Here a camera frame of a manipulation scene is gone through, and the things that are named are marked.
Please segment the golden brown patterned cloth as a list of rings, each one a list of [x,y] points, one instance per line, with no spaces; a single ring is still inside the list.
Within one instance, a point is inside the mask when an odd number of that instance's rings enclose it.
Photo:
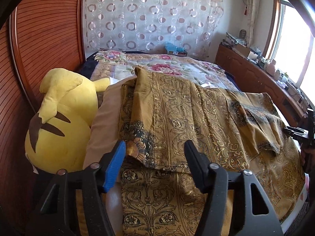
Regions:
[[[228,171],[250,169],[279,220],[305,184],[299,151],[284,134],[266,93],[205,88],[185,78],[136,68],[122,86],[119,137],[124,235],[193,235],[206,195],[194,185],[184,155],[197,150]]]

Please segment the yellow plush toy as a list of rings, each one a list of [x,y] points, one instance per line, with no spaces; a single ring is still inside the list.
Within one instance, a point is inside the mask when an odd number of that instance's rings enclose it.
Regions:
[[[110,78],[91,81],[64,68],[46,73],[40,84],[44,98],[25,139],[25,155],[34,173],[82,169],[98,111],[97,94],[111,83]]]

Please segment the brown wooden sideboard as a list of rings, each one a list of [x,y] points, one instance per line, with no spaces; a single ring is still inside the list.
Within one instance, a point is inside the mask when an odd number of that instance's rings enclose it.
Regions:
[[[222,44],[218,47],[215,64],[234,77],[234,81],[241,91],[268,93],[290,126],[305,126],[307,122],[307,119],[303,117],[305,112],[298,106],[294,98],[264,70]]]

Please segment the beige folded cloth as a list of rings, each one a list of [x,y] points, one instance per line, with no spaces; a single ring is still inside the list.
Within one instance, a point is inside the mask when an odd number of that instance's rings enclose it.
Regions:
[[[131,76],[120,80],[107,87],[104,92],[103,102],[91,126],[91,136],[86,147],[83,168],[98,162],[105,153],[111,152],[118,141],[122,85],[136,78],[136,76]]]

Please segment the cardboard box on sideboard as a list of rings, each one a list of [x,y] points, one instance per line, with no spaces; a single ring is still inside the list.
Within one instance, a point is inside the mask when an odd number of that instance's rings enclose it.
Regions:
[[[233,50],[237,54],[239,54],[240,56],[243,56],[245,58],[248,58],[248,56],[250,54],[250,49],[248,47],[241,45],[241,44],[234,45]]]

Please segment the stack of papers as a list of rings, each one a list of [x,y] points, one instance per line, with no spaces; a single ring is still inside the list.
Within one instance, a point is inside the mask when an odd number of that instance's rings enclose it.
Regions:
[[[231,34],[229,34],[228,32],[226,32],[226,36],[225,36],[225,41],[229,44],[229,45],[237,45],[237,44],[240,44],[240,45],[243,45],[243,46],[247,46],[247,41],[246,40],[243,40],[243,39],[240,39],[240,38],[237,38]]]

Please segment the blue item in box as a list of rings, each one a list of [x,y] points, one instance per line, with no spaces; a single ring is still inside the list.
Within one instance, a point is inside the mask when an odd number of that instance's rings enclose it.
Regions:
[[[165,42],[163,47],[168,55],[187,56],[187,51],[183,47],[178,47],[170,42]]]

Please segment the floral quilt on bed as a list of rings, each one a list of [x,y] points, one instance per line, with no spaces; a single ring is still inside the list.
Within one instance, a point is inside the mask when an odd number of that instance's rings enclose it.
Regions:
[[[148,71],[185,78],[202,87],[239,90],[232,76],[220,66],[190,57],[101,50],[89,56],[87,62],[92,64],[91,80],[109,77],[118,82],[135,75],[135,69],[142,67]]]

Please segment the white curtain with circles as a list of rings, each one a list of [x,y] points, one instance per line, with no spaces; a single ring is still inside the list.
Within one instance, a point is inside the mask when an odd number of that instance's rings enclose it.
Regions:
[[[172,43],[202,58],[223,12],[223,0],[83,0],[85,53],[157,54]]]

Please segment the brown wooden wardrobe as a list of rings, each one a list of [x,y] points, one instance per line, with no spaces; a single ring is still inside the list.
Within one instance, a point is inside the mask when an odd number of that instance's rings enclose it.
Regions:
[[[34,173],[25,157],[29,121],[51,69],[84,62],[82,0],[1,0],[1,229],[21,230]]]

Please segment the window with brown frame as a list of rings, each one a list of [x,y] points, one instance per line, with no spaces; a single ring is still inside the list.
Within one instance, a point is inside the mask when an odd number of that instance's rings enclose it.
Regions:
[[[314,102],[314,37],[288,0],[274,0],[267,58],[290,83]]]

